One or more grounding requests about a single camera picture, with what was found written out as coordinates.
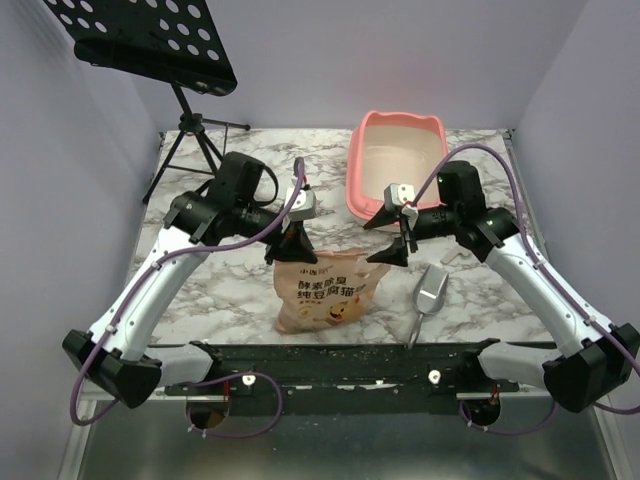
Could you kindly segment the silver metal scoop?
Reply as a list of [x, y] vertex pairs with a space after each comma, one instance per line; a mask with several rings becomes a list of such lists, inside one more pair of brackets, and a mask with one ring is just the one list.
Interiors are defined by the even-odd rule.
[[412, 305], [417, 313], [406, 347], [412, 349], [421, 333], [424, 319], [437, 314], [444, 306], [449, 273], [436, 265], [429, 265], [412, 292]]

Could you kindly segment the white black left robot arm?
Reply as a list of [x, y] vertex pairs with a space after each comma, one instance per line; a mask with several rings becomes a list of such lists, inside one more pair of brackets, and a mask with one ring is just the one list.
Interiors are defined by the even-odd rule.
[[260, 242], [267, 263], [316, 262], [304, 230], [315, 216], [304, 159], [295, 159], [293, 184], [277, 212], [255, 198], [262, 175], [270, 171], [253, 157], [230, 152], [213, 178], [172, 200], [150, 253], [122, 293], [88, 330], [72, 330], [63, 340], [79, 371], [72, 409], [86, 381], [129, 408], [159, 387], [189, 384], [201, 395], [220, 387], [222, 372], [203, 343], [153, 347], [150, 340], [179, 290], [213, 253]]

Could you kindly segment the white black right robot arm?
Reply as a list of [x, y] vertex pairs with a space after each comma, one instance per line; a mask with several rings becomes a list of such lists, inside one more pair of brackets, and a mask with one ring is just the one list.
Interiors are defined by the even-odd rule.
[[552, 349], [486, 340], [470, 351], [460, 379], [480, 392], [495, 380], [547, 390], [565, 410], [579, 413], [624, 384], [639, 350], [630, 324], [614, 325], [587, 306], [557, 271], [536, 252], [507, 209], [487, 206], [477, 169], [467, 161], [446, 163], [436, 176], [441, 205], [417, 209], [412, 186], [391, 184], [366, 229], [398, 224], [390, 247], [370, 263], [407, 266], [421, 240], [452, 236], [480, 262], [498, 273], [542, 321]]

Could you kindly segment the beige cat litter bag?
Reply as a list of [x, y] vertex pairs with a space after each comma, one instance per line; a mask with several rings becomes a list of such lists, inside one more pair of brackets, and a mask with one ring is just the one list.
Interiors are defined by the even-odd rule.
[[283, 334], [347, 325], [373, 305], [379, 282], [390, 271], [367, 261], [361, 249], [323, 250], [317, 262], [277, 262], [274, 289], [282, 301], [275, 328]]

